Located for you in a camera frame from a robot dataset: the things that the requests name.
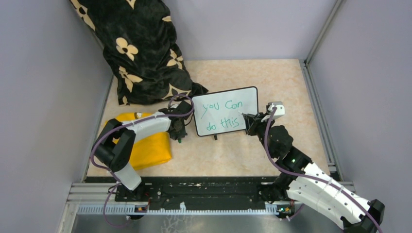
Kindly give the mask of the white whiteboard black frame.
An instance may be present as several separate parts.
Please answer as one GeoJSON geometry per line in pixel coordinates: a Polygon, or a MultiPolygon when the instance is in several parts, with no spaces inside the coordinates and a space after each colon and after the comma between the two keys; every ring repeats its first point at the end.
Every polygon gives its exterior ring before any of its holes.
{"type": "Polygon", "coordinates": [[[258,113],[258,89],[255,86],[194,96],[194,120],[198,136],[245,130],[238,113],[258,113]]]}

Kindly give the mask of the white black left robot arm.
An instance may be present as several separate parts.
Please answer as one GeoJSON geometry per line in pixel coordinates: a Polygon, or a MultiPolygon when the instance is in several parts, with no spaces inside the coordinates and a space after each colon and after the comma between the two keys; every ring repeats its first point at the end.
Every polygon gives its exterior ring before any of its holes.
{"type": "Polygon", "coordinates": [[[193,112],[194,104],[183,101],[135,120],[111,119],[95,141],[90,161],[97,158],[127,188],[126,194],[139,201],[144,198],[146,188],[130,164],[134,144],[156,133],[168,133],[173,140],[184,138],[187,135],[184,120],[193,112]]]}

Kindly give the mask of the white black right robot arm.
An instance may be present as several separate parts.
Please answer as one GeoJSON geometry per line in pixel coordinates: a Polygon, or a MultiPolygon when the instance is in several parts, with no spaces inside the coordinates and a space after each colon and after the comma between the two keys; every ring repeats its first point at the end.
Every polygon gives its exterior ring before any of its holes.
{"type": "Polygon", "coordinates": [[[294,200],[333,221],[345,233],[381,233],[385,205],[348,190],[323,172],[293,146],[283,125],[274,126],[273,114],[243,114],[247,135],[257,136],[272,165],[281,173],[271,185],[262,185],[266,202],[294,200]]]}

